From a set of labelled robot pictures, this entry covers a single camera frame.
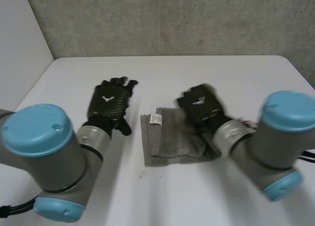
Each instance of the concrete wall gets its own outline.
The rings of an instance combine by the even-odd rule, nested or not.
[[[52,61],[28,0],[0,0],[0,109],[15,110]]]
[[[281,55],[315,86],[315,0],[29,2],[55,59]]]

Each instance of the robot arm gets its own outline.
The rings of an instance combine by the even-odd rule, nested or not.
[[[271,201],[302,181],[293,165],[315,145],[313,97],[290,91],[271,94],[257,130],[229,118],[206,84],[185,92],[178,104],[218,157],[229,156]]]
[[[55,105],[0,111],[0,162],[27,171],[42,188],[33,206],[39,215],[67,223],[81,218],[112,129],[131,134],[124,115],[137,82],[125,86],[126,80],[113,78],[95,88],[88,121],[76,135],[66,113]]]

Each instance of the fabric label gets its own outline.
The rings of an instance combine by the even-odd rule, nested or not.
[[[150,124],[160,124],[162,126],[162,115],[151,114]]]

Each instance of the white table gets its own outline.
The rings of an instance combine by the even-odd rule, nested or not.
[[[54,61],[18,109],[35,103],[62,107],[78,129],[94,86],[127,76],[139,81],[128,112],[133,135],[114,134],[83,218],[77,226],[310,226],[315,223],[315,165],[298,161],[301,189],[270,203],[230,160],[144,166],[140,114],[174,107],[191,86],[210,83],[230,115],[257,120],[267,95],[296,90],[315,95],[297,70],[279,56],[169,56],[64,58]],[[0,204],[19,204],[39,188],[30,176],[0,167]],[[33,211],[1,226],[59,226]]]

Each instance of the gray cloth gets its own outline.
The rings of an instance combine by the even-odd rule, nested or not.
[[[185,119],[182,109],[157,108],[162,126],[150,124],[151,115],[141,115],[145,166],[196,163],[216,158],[212,149]]]

